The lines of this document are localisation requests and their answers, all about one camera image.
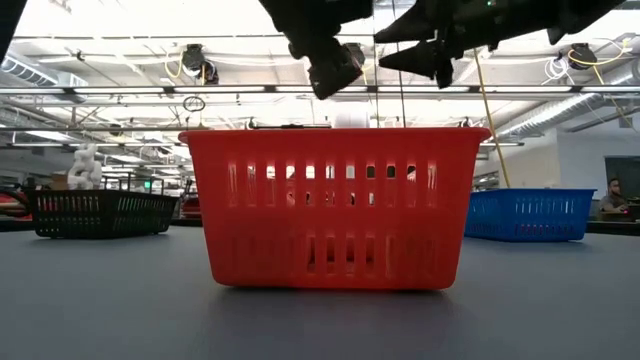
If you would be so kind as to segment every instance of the wall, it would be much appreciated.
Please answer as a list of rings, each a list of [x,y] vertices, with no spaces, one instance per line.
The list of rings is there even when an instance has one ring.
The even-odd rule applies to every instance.
[[[603,107],[562,124],[562,128],[592,121],[595,116],[607,117],[615,108]],[[629,119],[638,127],[640,114]],[[605,157],[639,156],[640,134],[633,129],[621,128],[618,120],[594,126],[577,133],[558,130],[558,149],[562,185],[566,188],[597,189],[594,198],[607,193]]]
[[[73,165],[73,153],[60,149],[45,148],[44,156],[33,155],[29,149],[0,150],[0,175],[16,174],[50,175],[56,171],[67,171]]]
[[[523,147],[502,149],[511,187],[560,187],[560,163],[556,139],[556,131],[551,130],[543,137],[525,139]],[[500,173],[500,187],[506,188],[507,184],[497,151],[491,152],[489,161],[477,163],[475,175],[493,171]]]
[[[640,155],[640,135],[561,134],[558,136],[562,184],[607,193],[606,156]]]

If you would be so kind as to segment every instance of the basket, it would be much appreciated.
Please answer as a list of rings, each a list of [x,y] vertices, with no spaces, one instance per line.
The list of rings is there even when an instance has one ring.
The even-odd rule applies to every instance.
[[[581,240],[594,192],[502,189],[472,193],[465,236],[513,242]]]
[[[214,279],[451,286],[475,158],[488,136],[478,128],[181,134],[193,157]]]
[[[177,198],[118,190],[29,191],[36,234],[114,239],[167,231]]]

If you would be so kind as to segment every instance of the white object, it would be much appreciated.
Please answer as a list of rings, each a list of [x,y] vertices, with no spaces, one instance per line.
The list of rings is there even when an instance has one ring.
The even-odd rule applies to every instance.
[[[336,103],[336,115],[333,119],[334,129],[365,129],[369,128],[368,103]]]
[[[102,166],[95,161],[98,147],[95,144],[82,144],[73,154],[75,159],[67,184],[71,190],[91,190],[100,185],[102,179]]]

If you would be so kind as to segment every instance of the person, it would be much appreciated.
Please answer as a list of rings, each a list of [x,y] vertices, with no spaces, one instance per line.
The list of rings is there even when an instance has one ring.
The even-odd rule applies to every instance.
[[[609,180],[607,195],[600,200],[600,211],[623,213],[627,210],[627,201],[620,194],[620,181]]]

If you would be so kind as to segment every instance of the yellow cable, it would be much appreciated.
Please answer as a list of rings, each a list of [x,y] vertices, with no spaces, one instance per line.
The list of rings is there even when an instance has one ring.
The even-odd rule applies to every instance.
[[[620,58],[627,52],[627,41],[623,41],[622,42],[622,49],[620,49],[620,53],[618,54],[618,56],[606,60],[606,61],[601,61],[601,62],[597,62],[597,63],[591,63],[591,62],[587,62],[587,61],[582,61],[582,60],[578,60],[576,58],[574,58],[573,56],[571,56],[571,54],[573,54],[575,52],[575,50],[571,50],[569,51],[569,53],[567,54],[567,57],[569,59],[571,59],[571,61],[576,62],[578,64],[582,64],[582,65],[587,65],[587,66],[600,66],[600,65],[606,65],[606,64],[610,64],[614,61],[620,60]]]
[[[595,71],[596,76],[598,77],[598,80],[600,81],[601,85],[606,85],[604,83],[604,79],[602,78],[602,75],[600,74],[600,70],[598,70],[597,66],[593,67],[593,71]],[[616,102],[615,99],[611,99],[611,102],[613,103],[613,105],[616,107],[616,111],[618,112],[618,115],[620,115],[621,118],[624,119],[624,121],[627,122],[627,124],[633,129],[633,131],[636,132],[636,134],[638,134],[638,130],[636,130],[636,128],[633,126],[633,123],[629,120],[629,118],[627,118],[627,116],[624,114],[624,111],[622,111],[622,109],[620,108],[620,106],[618,105],[618,103]]]
[[[174,74],[169,70],[169,54],[167,53],[167,60],[164,62],[164,70],[167,72],[167,75],[172,78],[179,78],[180,74],[182,74],[182,55],[184,51],[180,52],[180,64],[178,64],[178,73]]]
[[[507,183],[507,187],[511,188],[511,181],[509,181],[509,173],[507,172],[507,166],[504,163],[504,157],[502,156],[502,149],[500,148],[500,142],[496,136],[496,128],[493,126],[493,117],[491,117],[491,110],[489,110],[489,100],[487,100],[487,92],[484,88],[484,77],[482,76],[482,67],[480,66],[480,59],[478,59],[478,50],[473,48],[473,55],[476,58],[476,65],[478,66],[478,77],[480,78],[480,89],[482,89],[482,98],[484,99],[484,108],[487,112],[487,119],[489,119],[489,129],[491,130],[491,136],[496,143],[496,149],[498,150],[498,157],[500,158],[500,165],[502,166],[502,172],[504,173],[504,180]]]

